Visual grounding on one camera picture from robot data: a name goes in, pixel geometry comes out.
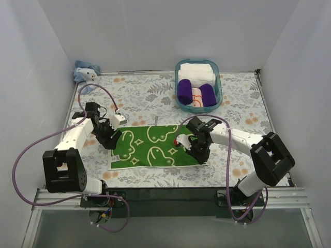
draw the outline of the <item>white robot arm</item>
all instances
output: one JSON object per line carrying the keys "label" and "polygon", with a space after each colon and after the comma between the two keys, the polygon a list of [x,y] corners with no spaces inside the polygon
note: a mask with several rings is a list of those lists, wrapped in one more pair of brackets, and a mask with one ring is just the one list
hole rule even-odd
{"label": "white robot arm", "polygon": [[[187,128],[194,136],[181,134],[177,145],[183,145],[186,152],[200,164],[209,158],[211,143],[229,145],[229,133],[226,125],[212,119],[208,123],[195,117],[189,121]],[[276,184],[295,165],[295,161],[280,137],[270,132],[267,135],[251,134],[238,129],[231,129],[232,148],[250,156],[255,171],[233,188],[239,198],[248,198],[266,185]]]}
{"label": "white robot arm", "polygon": [[[100,118],[100,105],[95,102],[88,102],[85,110],[87,118],[70,129],[54,150],[43,154],[46,185],[50,193],[102,194],[102,190],[107,188],[104,181],[86,175],[81,150],[91,133],[105,149],[115,149],[122,134],[116,129],[125,124],[126,119],[121,114],[114,114],[110,119]],[[83,117],[84,112],[76,112],[71,124],[76,125]]]}

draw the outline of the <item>wire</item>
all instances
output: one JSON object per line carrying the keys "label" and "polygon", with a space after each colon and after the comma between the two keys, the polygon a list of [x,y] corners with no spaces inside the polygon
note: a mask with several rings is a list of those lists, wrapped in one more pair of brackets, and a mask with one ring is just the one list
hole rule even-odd
{"label": "wire", "polygon": [[97,205],[98,205],[98,207],[104,207],[104,206],[107,205],[109,202],[110,202],[110,198],[108,198],[108,201],[107,201],[105,204],[103,204],[103,205],[101,205],[101,204],[97,204]]}
{"label": "wire", "polygon": [[[188,120],[194,118],[194,117],[198,117],[198,116],[207,116],[207,117],[212,117],[212,118],[216,118],[216,119],[219,119],[221,120],[222,122],[225,123],[226,127],[228,128],[228,132],[229,132],[229,145],[228,145],[228,157],[227,157],[227,175],[226,175],[226,196],[227,196],[227,203],[228,203],[228,208],[229,208],[229,211],[230,211],[230,214],[231,214],[231,217],[232,219],[234,219],[235,221],[241,221],[243,218],[246,217],[246,215],[249,213],[250,210],[252,210],[252,208],[254,207],[255,203],[257,202],[257,200],[259,199],[261,193],[262,193],[262,189],[259,190],[259,192],[257,193],[255,199],[253,200],[253,202],[251,203],[251,205],[248,207],[248,209],[246,210],[246,212],[240,216],[240,217],[236,217],[234,216],[234,213],[233,213],[233,210],[232,210],[232,206],[231,206],[231,200],[230,200],[230,186],[229,186],[229,181],[230,181],[230,158],[231,158],[231,149],[232,149],[232,133],[231,133],[231,129],[230,129],[230,125],[229,123],[221,118],[221,117],[218,117],[216,115],[209,115],[209,114],[198,114],[198,115],[193,115],[193,116],[190,116],[188,118],[186,118],[185,120],[183,120],[180,124],[179,124],[179,127],[177,129],[177,132],[176,132],[176,136],[175,136],[175,139],[178,137],[178,134],[179,134],[179,131],[180,129],[182,128],[183,124],[185,122],[187,122]],[[261,216],[262,214],[264,213],[265,211],[265,208],[267,206],[267,202],[268,202],[268,197],[269,197],[269,194],[268,194],[268,189],[267,187],[265,187],[265,191],[266,191],[266,199],[265,199],[265,204],[263,206],[263,209],[261,211],[261,213],[259,214],[259,216],[254,220],[254,221],[251,221],[249,223],[240,223],[240,224],[245,224],[245,225],[249,225],[249,224],[253,224],[255,223]]]}
{"label": "wire", "polygon": [[105,108],[105,107],[102,107],[102,106],[100,106],[100,108],[103,108],[106,112],[104,113],[104,115],[100,118],[100,119],[104,119],[104,117],[106,116],[106,114],[107,114],[107,109]]}
{"label": "wire", "polygon": [[[70,199],[74,199],[74,198],[78,198],[78,197],[82,197],[82,195],[74,195],[74,196],[71,196],[71,197],[67,197],[67,198],[64,198],[64,199],[61,199],[61,200],[56,200],[56,201],[53,201],[53,202],[50,202],[50,203],[34,203],[33,201],[30,201],[28,200],[27,198],[25,198],[23,196],[23,194],[21,193],[21,191],[19,190],[18,186],[17,186],[17,182],[16,182],[16,169],[17,169],[17,165],[20,161],[20,159],[22,158],[22,156],[30,149],[32,148],[33,146],[37,145],[38,143],[44,141],[44,140],[47,140],[48,138],[51,138],[51,137],[54,137],[60,133],[63,133],[63,132],[66,132],[66,131],[69,131],[70,129],[73,129],[74,127],[76,127],[77,125],[81,124],[86,118],[87,118],[87,112],[86,110],[84,109],[84,107],[82,106],[82,103],[81,103],[81,93],[82,93],[82,90],[87,87],[87,86],[96,86],[96,87],[99,87],[101,89],[103,89],[107,95],[112,99],[113,103],[114,103],[114,106],[115,106],[115,111],[118,110],[118,107],[115,103],[115,100],[114,98],[112,97],[112,95],[109,93],[108,90],[106,90],[103,86],[101,85],[98,85],[98,84],[85,84],[82,88],[80,88],[80,90],[78,91],[78,105],[79,107],[83,110],[84,112],[84,117],[83,119],[81,119],[79,122],[77,122],[75,125],[73,126],[70,126],[68,128],[65,128],[61,131],[58,131],[58,132],[55,132],[55,133],[52,133],[48,136],[45,136],[33,143],[31,143],[30,145],[28,145],[26,148],[23,149],[23,151],[18,155],[18,157],[16,158],[15,162],[14,162],[14,165],[13,165],[13,168],[12,168],[12,172],[11,172],[11,180],[12,180],[12,184],[14,186],[14,189],[17,193],[17,195],[26,203],[32,205],[32,206],[38,206],[38,207],[43,207],[43,206],[50,206],[50,205],[54,205],[54,204],[58,204],[58,203],[62,203],[62,202],[65,202],[66,200],[70,200]],[[108,197],[108,198],[115,198],[115,199],[120,199],[118,196],[114,196],[114,195],[90,195],[91,197]],[[105,230],[108,230],[112,233],[117,233],[121,230],[123,230],[126,225],[128,224],[129,222],[129,218],[130,218],[130,208],[129,208],[129,205],[128,203],[121,198],[121,200],[124,202],[125,206],[127,207],[127,211],[128,211],[128,216],[127,216],[127,219],[126,219],[126,222],[125,224],[123,225],[123,227],[121,227],[120,229],[118,230],[112,230],[112,229],[109,229],[109,228],[105,228],[105,227],[102,227],[100,226],[101,228],[105,229]]]}
{"label": "wire", "polygon": [[243,210],[245,212],[249,208],[250,204],[248,203],[247,207]]}
{"label": "wire", "polygon": [[98,219],[95,223],[99,223],[102,220],[102,214],[103,213],[101,211],[98,211],[98,213],[99,213],[99,216],[98,216]]}

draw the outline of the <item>clear plastic container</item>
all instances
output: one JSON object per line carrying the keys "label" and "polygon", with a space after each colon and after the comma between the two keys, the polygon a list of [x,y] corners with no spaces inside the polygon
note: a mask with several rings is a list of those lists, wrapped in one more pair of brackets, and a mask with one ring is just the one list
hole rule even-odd
{"label": "clear plastic container", "polygon": [[[216,76],[216,82],[215,82],[215,87],[214,87],[214,92],[215,92],[215,96],[216,96],[216,105],[215,106],[210,106],[210,107],[192,107],[192,106],[186,106],[183,105],[179,102],[178,98],[177,98],[177,91],[178,91],[178,71],[180,70],[180,65],[181,64],[185,64],[185,63],[191,63],[191,64],[210,64],[210,66],[213,69],[213,72]],[[176,65],[176,78],[175,78],[175,93],[176,93],[176,102],[178,104],[178,106],[186,111],[186,112],[191,112],[191,113],[207,113],[207,112],[211,112],[215,109],[217,109],[223,100],[223,96],[222,96],[222,88],[221,88],[221,78],[219,77],[219,70],[217,65],[210,61],[210,60],[206,60],[206,59],[202,59],[202,60],[192,60],[192,59],[185,59],[180,61],[177,65]]]}

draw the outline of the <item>floral tablecloth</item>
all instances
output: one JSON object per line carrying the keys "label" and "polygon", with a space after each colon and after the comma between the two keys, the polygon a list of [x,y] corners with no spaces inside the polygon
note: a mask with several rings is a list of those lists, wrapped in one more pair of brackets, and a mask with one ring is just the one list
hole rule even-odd
{"label": "floral tablecloth", "polygon": [[[253,73],[222,74],[222,105],[211,112],[230,123],[231,128],[250,133],[268,133],[270,122]],[[183,112],[175,101],[174,73],[105,75],[100,84],[110,91],[128,123],[124,126],[178,124],[190,113]],[[78,91],[70,112],[79,111]],[[109,117],[115,109],[102,89],[82,96],[82,103],[95,101],[108,109]],[[188,168],[132,168],[108,171],[108,152],[91,135],[82,150],[82,160],[89,176],[103,179],[109,187],[218,187],[225,186],[227,147],[213,144],[207,166]],[[231,153],[230,186],[254,170],[252,160],[233,150]],[[289,185],[283,178],[279,186]]]}

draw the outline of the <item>green towel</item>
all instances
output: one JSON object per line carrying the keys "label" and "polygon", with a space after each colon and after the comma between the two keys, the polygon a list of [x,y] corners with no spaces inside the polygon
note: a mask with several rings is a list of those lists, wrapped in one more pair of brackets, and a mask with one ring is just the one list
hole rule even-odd
{"label": "green towel", "polygon": [[[183,146],[175,147],[177,129],[178,126],[119,128],[122,135],[111,155],[119,155],[120,161],[112,162],[111,169],[199,165],[185,153]],[[192,135],[186,126],[181,128],[179,134]]]}

